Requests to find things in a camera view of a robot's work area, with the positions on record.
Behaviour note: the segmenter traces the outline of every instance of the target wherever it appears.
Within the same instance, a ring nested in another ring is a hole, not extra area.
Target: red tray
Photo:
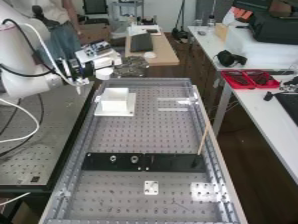
[[[256,87],[260,89],[277,89],[280,88],[280,82],[272,77],[272,75],[261,70],[245,70],[244,75],[248,76]]]
[[[223,77],[235,89],[255,89],[256,84],[243,71],[225,70],[221,72]]]

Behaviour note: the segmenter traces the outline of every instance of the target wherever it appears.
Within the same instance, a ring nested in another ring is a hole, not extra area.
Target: computer monitor
[[[86,14],[108,14],[107,0],[84,0]]]
[[[233,6],[253,12],[268,11],[273,0],[235,0]]]

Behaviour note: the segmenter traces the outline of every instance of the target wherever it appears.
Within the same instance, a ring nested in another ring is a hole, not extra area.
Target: screw
[[[110,160],[111,160],[112,163],[115,163],[116,160],[118,160],[118,157],[114,155],[114,156],[111,156]]]

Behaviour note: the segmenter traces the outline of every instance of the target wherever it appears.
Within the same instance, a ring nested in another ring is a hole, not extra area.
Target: wooden stick
[[[204,132],[204,135],[203,135],[203,140],[201,140],[200,148],[199,148],[199,153],[197,153],[199,156],[200,156],[201,153],[203,153],[203,146],[204,146],[204,142],[205,142],[205,139],[207,139],[207,136],[208,136],[209,128],[211,128],[211,123],[208,122],[208,123],[207,123],[205,132]]]

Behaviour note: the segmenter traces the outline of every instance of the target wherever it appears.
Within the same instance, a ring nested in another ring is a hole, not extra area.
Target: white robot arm
[[[10,21],[3,24],[7,19],[19,24],[35,49],[41,44],[47,48],[45,41],[51,38],[51,34],[42,21],[25,17],[0,0],[0,81],[10,97],[25,98],[50,91],[64,83],[80,87],[88,83],[87,77],[92,75],[108,79],[111,74],[103,73],[103,68],[111,67],[115,62],[122,64],[120,55],[112,49],[107,54],[96,53],[99,48],[106,47],[104,43],[79,51],[76,59],[62,60],[62,66],[52,60],[55,68],[50,71],[43,64],[35,63],[34,51],[18,26]]]

